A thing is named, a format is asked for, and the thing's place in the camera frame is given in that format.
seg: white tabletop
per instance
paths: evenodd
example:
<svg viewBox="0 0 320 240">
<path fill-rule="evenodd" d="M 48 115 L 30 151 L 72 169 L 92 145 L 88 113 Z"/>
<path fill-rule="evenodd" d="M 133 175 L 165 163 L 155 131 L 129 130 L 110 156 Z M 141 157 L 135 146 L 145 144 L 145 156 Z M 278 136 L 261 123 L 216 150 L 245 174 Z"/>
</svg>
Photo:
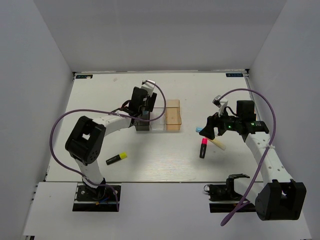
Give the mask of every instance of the white tabletop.
<svg viewBox="0 0 320 240">
<path fill-rule="evenodd" d="M 261 221 L 255 212 L 210 213 L 205 183 L 123 183 L 119 212 L 72 211 L 77 183 L 40 182 L 23 234 L 36 240 L 300 240 L 296 221 Z"/>
<path fill-rule="evenodd" d="M 112 111 L 130 99 L 135 86 L 150 79 L 163 90 L 167 99 L 179 99 L 182 125 L 179 133 L 136 132 L 122 129 L 104 138 L 98 164 L 110 182 L 224 182 L 230 174 L 253 176 L 257 163 L 236 132 L 226 132 L 217 139 L 227 149 L 208 142 L 205 159 L 199 158 L 202 137 L 196 127 L 203 127 L 207 117 L 217 112 L 214 97 L 235 88 L 246 88 L 243 77 L 226 77 L 225 73 L 119 73 L 94 74 L 91 79 L 75 79 L 66 111 L 96 109 Z M 158 90 L 155 105 L 163 106 Z M 249 100 L 249 93 L 238 91 L 227 96 L 236 110 L 237 100 Z M 66 165 L 79 169 L 65 150 L 65 143 L 81 116 L 100 117 L 99 113 L 77 112 L 68 115 L 61 125 L 54 147 Z M 107 166 L 106 160 L 126 152 L 128 157 Z M 59 166 L 53 158 L 47 172 L 48 182 L 80 182 L 81 177 Z M 259 174 L 257 181 L 262 181 Z"/>
</svg>

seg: robotic arm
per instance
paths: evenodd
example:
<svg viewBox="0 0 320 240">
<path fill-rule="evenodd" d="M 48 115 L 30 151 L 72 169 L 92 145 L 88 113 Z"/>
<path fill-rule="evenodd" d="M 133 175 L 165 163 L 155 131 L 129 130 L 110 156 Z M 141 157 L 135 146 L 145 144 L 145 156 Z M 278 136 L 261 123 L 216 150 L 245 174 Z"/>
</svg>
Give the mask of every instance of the robotic arm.
<svg viewBox="0 0 320 240">
<path fill-rule="evenodd" d="M 137 118 L 153 111 L 157 94 L 153 92 L 155 86 L 149 82 L 143 81 L 140 88 L 134 87 L 131 100 L 126 101 L 116 111 L 118 115 L 105 115 L 95 119 L 82 116 L 74 126 L 66 141 L 65 149 L 75 159 L 80 171 L 94 184 L 106 183 L 97 162 L 104 137 L 138 124 L 137 120 L 119 114 Z M 92 185 L 87 179 L 83 178 L 82 181 L 92 197 L 102 198 L 105 187 Z"/>
<path fill-rule="evenodd" d="M 218 136 L 222 136 L 226 131 L 237 132 L 251 150 L 257 164 L 261 161 L 265 148 L 269 147 L 260 168 L 263 183 L 255 183 L 246 199 L 255 205 L 256 213 L 263 221 L 299 219 L 306 187 L 302 182 L 293 180 L 282 165 L 275 148 L 268 145 L 269 130 L 263 121 L 256 121 L 255 103 L 251 100 L 239 100 L 236 114 L 229 116 L 226 110 L 228 100 L 222 98 L 219 101 L 219 98 L 220 96 L 217 96 L 213 101 L 219 111 L 207 118 L 207 124 L 199 134 L 213 140 L 214 128 L 218 129 Z M 247 175 L 230 175 L 223 194 L 231 198 L 244 196 L 250 182 Z"/>
</svg>

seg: wire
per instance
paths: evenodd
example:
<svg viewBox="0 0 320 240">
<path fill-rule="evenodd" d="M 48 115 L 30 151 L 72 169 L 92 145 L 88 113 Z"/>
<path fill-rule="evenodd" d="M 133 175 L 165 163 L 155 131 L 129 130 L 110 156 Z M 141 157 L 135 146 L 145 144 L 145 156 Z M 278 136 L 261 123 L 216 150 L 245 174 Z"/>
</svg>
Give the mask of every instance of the wire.
<svg viewBox="0 0 320 240">
<path fill-rule="evenodd" d="M 247 89 L 247 88 L 236 88 L 236 89 L 233 89 L 233 90 L 230 90 L 228 92 L 226 92 L 225 94 L 223 94 L 219 99 L 218 101 L 220 101 L 222 98 L 224 98 L 225 96 L 227 96 L 228 94 L 230 93 L 233 93 L 233 92 L 236 92 L 236 91 L 248 91 L 248 92 L 252 92 L 252 93 L 255 93 L 257 95 L 259 95 L 265 102 L 266 104 L 269 106 L 270 110 L 271 110 L 271 113 L 272 113 L 272 117 L 273 117 L 273 131 L 272 131 L 272 134 L 271 134 L 271 138 L 270 138 L 270 141 L 269 141 L 269 146 L 272 144 L 272 142 L 274 141 L 274 138 L 275 138 L 275 135 L 276 135 L 276 128 L 277 128 L 277 119 L 276 119 L 276 114 L 275 114 L 275 111 L 274 109 L 272 108 L 270 102 L 265 98 L 265 96 L 263 96 L 260 92 L 256 91 L 256 90 L 252 90 L 252 89 Z M 248 186 L 248 188 L 246 189 L 244 195 L 242 196 L 242 198 L 240 199 L 239 203 L 236 205 L 236 207 L 227 215 L 225 216 L 225 218 L 222 220 L 222 222 L 220 223 L 221 226 L 224 226 L 226 225 L 230 219 L 233 217 L 233 215 L 241 208 L 243 208 L 246 204 L 244 202 L 244 200 L 246 199 L 247 195 L 249 194 L 252 186 L 254 185 L 255 183 L 255 180 L 257 179 L 258 177 L 258 174 L 261 170 L 261 167 L 262 167 L 262 164 L 266 158 L 266 155 L 268 153 L 268 150 L 269 150 L 269 147 L 267 146 L 265 148 L 265 151 L 261 157 L 261 160 L 258 164 L 258 167 L 254 173 L 254 176 Z"/>
<path fill-rule="evenodd" d="M 226 109 L 229 109 L 229 110 L 230 110 L 230 112 L 231 112 L 234 116 L 237 116 L 237 114 L 232 110 L 232 108 L 231 108 L 231 107 L 226 106 L 225 108 L 226 108 Z"/>
<path fill-rule="evenodd" d="M 106 197 L 106 198 L 103 199 L 103 200 L 97 201 L 97 202 L 95 203 L 95 205 L 102 204 L 102 203 L 104 203 L 105 201 L 107 201 L 108 199 L 109 199 L 109 197 Z"/>
<path fill-rule="evenodd" d="M 108 184 L 97 184 L 97 183 L 94 183 L 92 182 L 91 180 L 89 180 L 86 175 L 84 175 L 82 172 L 76 170 L 76 169 L 73 169 L 72 167 L 69 167 L 65 164 L 63 164 L 56 156 L 55 154 L 55 151 L 54 151 L 54 144 L 53 144 L 53 138 L 54 138 L 54 133 L 55 133 L 55 129 L 58 125 L 58 123 L 67 115 L 69 114 L 73 114 L 73 113 L 77 113 L 77 112 L 91 112 L 91 113 L 100 113 L 100 114 L 108 114 L 108 115 L 115 115 L 115 116 L 121 116 L 121 117 L 124 117 L 124 118 L 130 118 L 130 119 L 134 119 L 134 120 L 138 120 L 138 121 L 141 121 L 141 122 L 152 122 L 152 121 L 155 121 L 155 120 L 158 120 L 159 118 L 161 118 L 165 112 L 166 112 L 166 107 L 167 107 L 167 102 L 166 102 L 166 98 L 165 98 L 165 95 L 163 93 L 163 91 L 161 90 L 161 88 L 154 82 L 152 81 L 149 81 L 149 80 L 146 80 L 146 82 L 154 85 L 158 90 L 159 92 L 161 93 L 162 97 L 163 97 L 163 101 L 164 101 L 164 107 L 163 107 L 163 112 L 157 116 L 156 118 L 153 118 L 153 119 L 140 119 L 138 117 L 134 117 L 134 116 L 130 116 L 130 115 L 124 115 L 124 114 L 119 114 L 119 113 L 115 113 L 115 112 L 110 112 L 110 111 L 101 111 L 101 110 L 93 110 L 93 109 L 75 109 L 75 110 L 71 110 L 71 111 L 68 111 L 64 114 L 62 114 L 56 121 L 55 123 L 53 124 L 52 128 L 51 128 L 51 132 L 50 132 L 50 137 L 49 137 L 49 148 L 50 148 L 50 152 L 51 152 L 51 155 L 53 157 L 53 159 L 62 167 L 64 167 L 65 169 L 67 170 L 70 170 L 74 173 L 77 173 L 79 175 L 82 176 L 83 179 L 86 179 L 86 181 L 88 183 L 90 183 L 91 185 L 93 186 L 97 186 L 97 187 L 107 187 L 107 188 L 110 188 L 113 192 L 113 194 L 115 195 L 115 202 L 116 202 L 116 209 L 117 211 L 119 211 L 119 202 L 118 202 L 118 196 L 116 194 L 116 191 L 115 189 L 108 185 Z"/>
</svg>

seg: white enclosure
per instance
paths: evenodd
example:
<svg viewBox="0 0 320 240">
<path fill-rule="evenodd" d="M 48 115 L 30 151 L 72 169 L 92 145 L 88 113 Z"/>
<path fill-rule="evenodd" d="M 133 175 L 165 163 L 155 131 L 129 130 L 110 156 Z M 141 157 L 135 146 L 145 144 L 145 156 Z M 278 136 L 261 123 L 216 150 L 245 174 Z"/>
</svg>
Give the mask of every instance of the white enclosure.
<svg viewBox="0 0 320 240">
<path fill-rule="evenodd" d="M 249 69 L 285 0 L 35 0 L 71 70 Z"/>
</svg>

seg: sticker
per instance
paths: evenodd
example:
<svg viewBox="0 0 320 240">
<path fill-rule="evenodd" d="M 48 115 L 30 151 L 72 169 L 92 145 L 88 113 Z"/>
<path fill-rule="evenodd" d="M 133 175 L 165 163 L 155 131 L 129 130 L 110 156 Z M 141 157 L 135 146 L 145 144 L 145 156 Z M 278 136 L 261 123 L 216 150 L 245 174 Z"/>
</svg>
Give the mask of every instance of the sticker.
<svg viewBox="0 0 320 240">
<path fill-rule="evenodd" d="M 92 79 L 93 75 L 76 75 L 75 79 Z"/>
<path fill-rule="evenodd" d="M 243 78 L 244 75 L 242 73 L 226 73 L 227 78 Z"/>
</svg>

